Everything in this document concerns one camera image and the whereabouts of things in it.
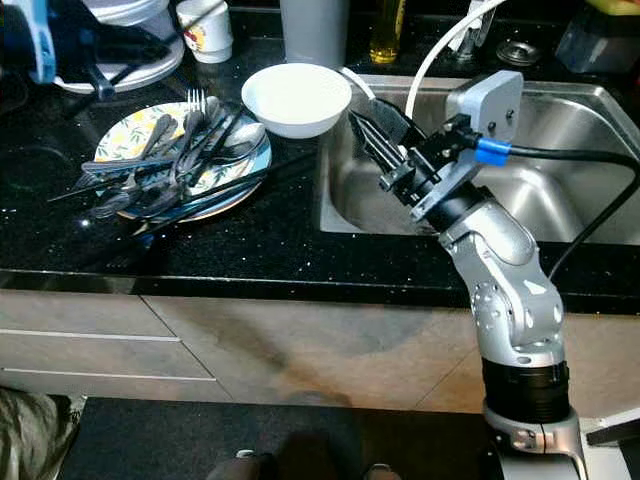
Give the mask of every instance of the oil bottle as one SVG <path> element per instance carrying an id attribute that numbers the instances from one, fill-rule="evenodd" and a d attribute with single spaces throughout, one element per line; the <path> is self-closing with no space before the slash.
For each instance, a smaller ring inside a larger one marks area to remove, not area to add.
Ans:
<path id="1" fill-rule="evenodd" d="M 398 55 L 406 0 L 377 0 L 369 56 L 374 63 L 391 63 Z"/>

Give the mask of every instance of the cabinet drawer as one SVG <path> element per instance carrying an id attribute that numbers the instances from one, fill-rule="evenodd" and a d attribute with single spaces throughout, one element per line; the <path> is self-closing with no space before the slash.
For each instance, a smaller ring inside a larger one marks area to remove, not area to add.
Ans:
<path id="1" fill-rule="evenodd" d="M 0 290 L 0 329 L 173 336 L 135 295 Z"/>
<path id="2" fill-rule="evenodd" d="M 177 338 L 0 334 L 0 367 L 75 373 L 209 377 Z"/>
<path id="3" fill-rule="evenodd" d="M 0 385 L 27 392 L 199 402 L 231 399 L 213 378 L 87 375 L 0 370 Z"/>

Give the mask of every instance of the white cup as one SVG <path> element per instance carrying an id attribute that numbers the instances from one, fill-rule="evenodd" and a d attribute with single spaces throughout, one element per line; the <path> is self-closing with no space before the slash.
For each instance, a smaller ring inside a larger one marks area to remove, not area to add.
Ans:
<path id="1" fill-rule="evenodd" d="M 178 20 L 183 27 L 211 8 L 211 13 L 184 34 L 187 46 L 196 60 L 202 63 L 220 63 L 231 57 L 233 35 L 229 7 L 223 0 L 185 0 L 176 7 Z"/>

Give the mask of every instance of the sink basin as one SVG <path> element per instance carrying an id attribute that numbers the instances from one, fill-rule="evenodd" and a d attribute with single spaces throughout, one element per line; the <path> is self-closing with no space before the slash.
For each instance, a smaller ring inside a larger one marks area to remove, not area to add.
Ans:
<path id="1" fill-rule="evenodd" d="M 365 76 L 376 95 L 401 108 L 411 78 Z M 426 79 L 415 120 L 427 133 L 445 120 L 445 100 L 460 79 Z M 355 92 L 350 105 L 369 115 L 366 97 Z M 602 87 L 525 82 L 514 144 L 606 150 L 640 157 L 640 132 Z M 354 141 L 346 115 L 321 141 L 316 221 L 326 232 L 433 235 L 427 223 L 414 224 L 409 210 L 378 187 L 380 171 Z M 631 173 L 596 162 L 511 157 L 504 168 L 483 168 L 474 179 L 542 242 L 570 242 L 628 184 Z M 640 245 L 640 194 L 627 203 L 589 242 Z"/>

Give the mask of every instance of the blue clip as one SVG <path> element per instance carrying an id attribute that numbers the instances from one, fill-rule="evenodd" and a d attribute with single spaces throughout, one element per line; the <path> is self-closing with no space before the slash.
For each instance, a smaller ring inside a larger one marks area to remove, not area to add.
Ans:
<path id="1" fill-rule="evenodd" d="M 481 138 L 476 146 L 476 162 L 488 163 L 496 167 L 504 167 L 511 152 L 511 144 Z"/>

